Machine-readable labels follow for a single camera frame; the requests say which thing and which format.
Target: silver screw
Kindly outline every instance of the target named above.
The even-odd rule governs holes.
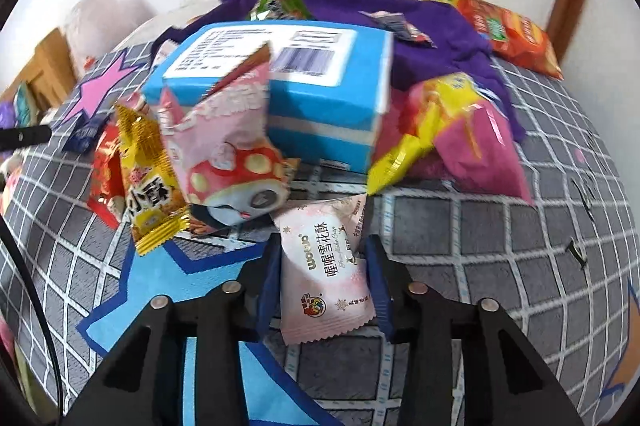
[[[422,283],[421,281],[412,281],[409,284],[409,292],[411,294],[427,294],[429,287],[427,284]]]
[[[164,294],[160,294],[151,298],[152,309],[164,309],[168,303],[169,298],[167,298]]]
[[[237,280],[225,281],[222,284],[222,292],[226,292],[227,294],[235,294],[241,288],[242,288],[242,284]]]
[[[492,298],[483,298],[480,301],[480,306],[487,312],[495,312],[500,308],[498,302]]]

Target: pink snowflake crisp package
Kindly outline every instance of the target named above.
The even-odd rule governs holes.
[[[165,87],[156,110],[191,215],[218,231],[279,208],[288,163],[266,137],[269,48],[264,45],[186,114]]]
[[[284,252],[280,330],[286,345],[337,336],[375,317],[365,261],[354,255],[366,198],[298,201],[272,214]]]

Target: yellow and pink package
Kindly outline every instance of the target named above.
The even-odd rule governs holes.
[[[531,202],[499,100],[461,72],[392,90],[373,161],[370,194],[407,175]]]
[[[363,326],[376,315],[365,261],[357,258],[365,194],[288,202],[273,213],[282,236],[280,330],[286,345]]]
[[[266,137],[269,56],[260,48],[186,113],[162,90],[162,139],[202,232],[269,213],[289,197],[289,162]]]

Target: yellow package strip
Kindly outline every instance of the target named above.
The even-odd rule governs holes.
[[[158,123],[116,106],[120,164],[131,236],[146,254],[189,227],[189,207],[167,155]]]

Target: pink candy package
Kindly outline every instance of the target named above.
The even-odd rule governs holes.
[[[269,48],[220,80],[191,110],[162,90],[156,110],[164,146],[191,215],[219,231],[279,208],[290,162],[266,137]]]
[[[391,89],[391,106],[381,125],[374,162],[397,145],[403,133],[411,132],[412,105],[420,84],[407,93]],[[468,127],[461,119],[434,139],[435,150],[419,159],[406,176],[454,179],[461,191],[518,197],[531,204],[507,119],[487,99],[476,105],[470,126],[480,153],[469,145]]]
[[[354,255],[366,199],[290,202],[272,214],[284,252],[280,330],[286,345],[343,334],[375,317],[365,261]]]

